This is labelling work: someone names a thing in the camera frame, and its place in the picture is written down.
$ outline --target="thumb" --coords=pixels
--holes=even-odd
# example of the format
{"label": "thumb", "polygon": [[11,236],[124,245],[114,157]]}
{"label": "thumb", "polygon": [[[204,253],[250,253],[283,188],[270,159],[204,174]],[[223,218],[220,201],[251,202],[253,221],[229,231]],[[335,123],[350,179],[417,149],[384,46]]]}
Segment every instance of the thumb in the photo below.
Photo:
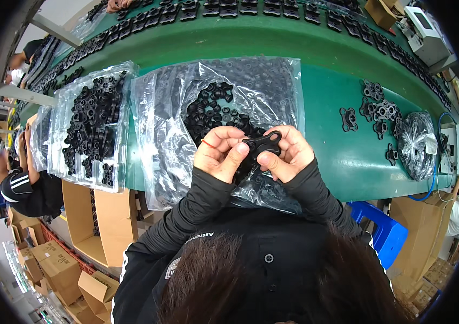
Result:
{"label": "thumb", "polygon": [[296,171],[293,167],[281,160],[274,153],[262,152],[259,154],[256,161],[269,169],[271,173],[277,176],[283,183],[288,183],[296,176]]}
{"label": "thumb", "polygon": [[229,178],[233,178],[234,173],[240,166],[240,163],[246,158],[249,153],[249,146],[246,143],[238,143],[235,145],[226,156],[226,159],[219,165],[221,173],[227,174]]}

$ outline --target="blue tube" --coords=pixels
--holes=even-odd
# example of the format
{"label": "blue tube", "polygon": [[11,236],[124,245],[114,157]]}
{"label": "blue tube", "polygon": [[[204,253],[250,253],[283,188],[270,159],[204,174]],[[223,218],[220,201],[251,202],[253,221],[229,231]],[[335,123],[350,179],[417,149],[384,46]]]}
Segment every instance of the blue tube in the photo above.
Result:
{"label": "blue tube", "polygon": [[[457,122],[453,119],[453,115],[451,115],[450,113],[448,112],[443,112],[440,117],[438,118],[438,138],[440,139],[440,121],[442,120],[442,117],[445,116],[445,115],[449,115],[449,117],[451,117],[451,119],[453,120],[453,122],[456,124]],[[445,151],[445,147],[444,147],[444,143],[442,143],[442,141],[440,140],[440,143],[442,144],[442,147]],[[427,191],[427,194],[422,197],[422,198],[415,198],[413,197],[412,195],[408,195],[409,198],[413,199],[413,200],[416,200],[416,201],[423,201],[423,200],[426,200],[427,197],[429,197],[429,195],[431,194],[431,192],[433,191],[433,187],[435,186],[435,179],[437,177],[437,168],[436,168],[436,160],[438,159],[438,157],[435,159],[435,167],[433,169],[433,182],[431,183],[431,188],[429,189],[429,191]]]}

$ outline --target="white shirt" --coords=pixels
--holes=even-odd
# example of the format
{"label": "white shirt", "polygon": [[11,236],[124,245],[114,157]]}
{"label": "white shirt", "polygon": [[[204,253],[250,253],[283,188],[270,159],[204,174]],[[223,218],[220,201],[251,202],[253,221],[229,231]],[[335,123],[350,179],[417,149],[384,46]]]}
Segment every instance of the white shirt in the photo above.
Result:
{"label": "white shirt", "polygon": [[20,83],[20,79],[22,78],[22,76],[28,72],[28,69],[30,68],[30,66],[26,63],[23,63],[22,66],[20,68],[18,68],[17,70],[12,70],[12,71],[9,71],[8,74],[10,74],[12,76],[12,84],[14,86],[18,86],[19,83]]}

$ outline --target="white machine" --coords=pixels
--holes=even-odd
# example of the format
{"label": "white machine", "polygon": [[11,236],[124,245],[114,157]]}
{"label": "white machine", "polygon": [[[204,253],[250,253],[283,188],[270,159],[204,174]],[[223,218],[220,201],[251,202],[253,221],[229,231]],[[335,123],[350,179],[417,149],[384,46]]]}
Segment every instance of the white machine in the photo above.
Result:
{"label": "white machine", "polygon": [[442,128],[440,133],[447,152],[442,154],[440,172],[459,175],[459,125]]}
{"label": "white machine", "polygon": [[403,25],[413,27],[403,29],[408,38],[409,46],[427,66],[438,63],[450,55],[446,44],[438,30],[426,17],[424,11],[418,7],[404,7],[406,17],[401,21]]}

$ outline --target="dark hair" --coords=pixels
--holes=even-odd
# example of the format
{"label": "dark hair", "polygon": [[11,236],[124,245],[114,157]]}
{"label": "dark hair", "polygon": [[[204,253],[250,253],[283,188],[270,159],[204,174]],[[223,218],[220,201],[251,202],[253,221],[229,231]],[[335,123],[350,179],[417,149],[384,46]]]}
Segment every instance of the dark hair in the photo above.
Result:
{"label": "dark hair", "polygon": [[[188,243],[163,289],[159,323],[231,322],[246,294],[247,278],[237,258],[240,243],[240,238],[226,234]],[[383,271],[366,243],[330,230],[322,246],[321,267],[314,269],[316,286],[301,305],[305,314],[291,320],[298,324],[414,322],[412,313],[396,300]]]}

